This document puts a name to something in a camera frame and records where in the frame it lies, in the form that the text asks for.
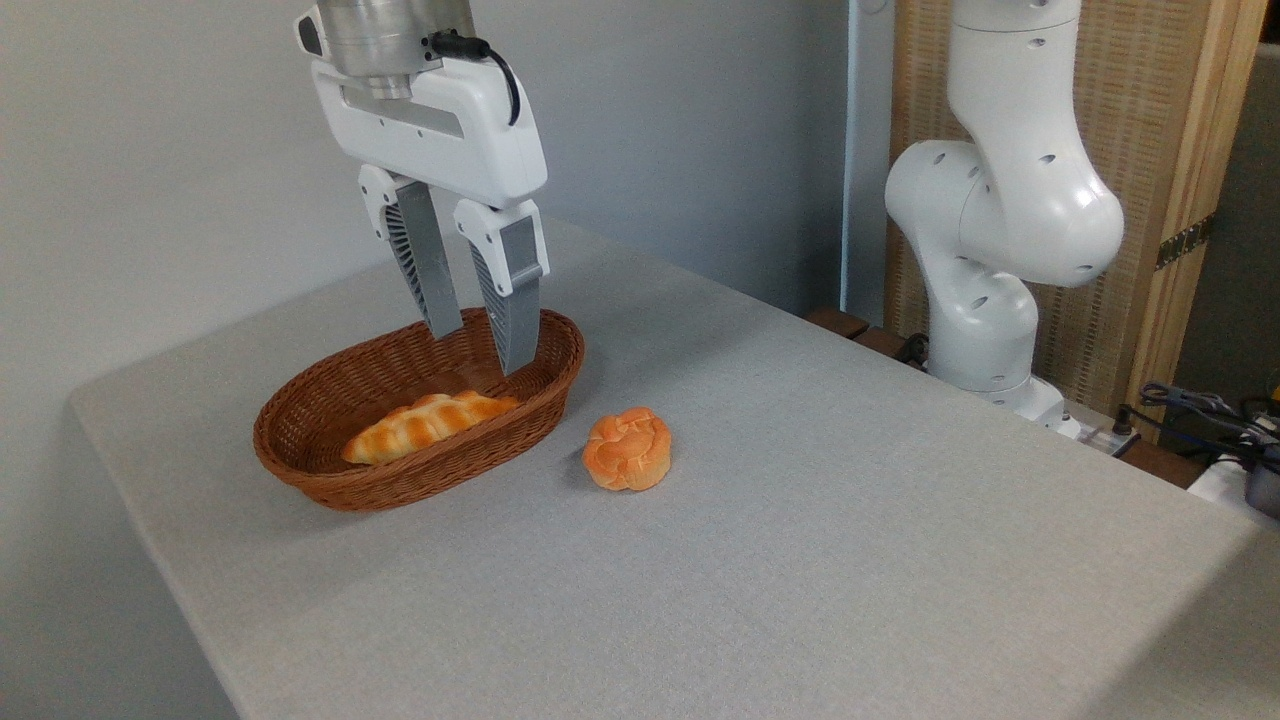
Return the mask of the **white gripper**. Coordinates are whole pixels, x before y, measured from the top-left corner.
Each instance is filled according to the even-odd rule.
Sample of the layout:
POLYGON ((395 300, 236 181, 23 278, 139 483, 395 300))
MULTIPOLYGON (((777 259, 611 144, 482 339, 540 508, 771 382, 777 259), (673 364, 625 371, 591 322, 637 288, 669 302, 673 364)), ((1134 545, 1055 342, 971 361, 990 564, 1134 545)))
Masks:
POLYGON ((390 245, 428 329, 439 340, 463 327, 433 184, 466 197, 454 223, 470 242, 503 374, 529 365, 539 341, 539 283, 550 268, 540 211, 524 200, 547 182, 547 163, 530 109, 509 124, 502 69, 445 59, 413 78, 411 97, 397 100, 374 97, 320 60, 311 72, 335 141, 365 163, 358 184, 372 229, 390 245))

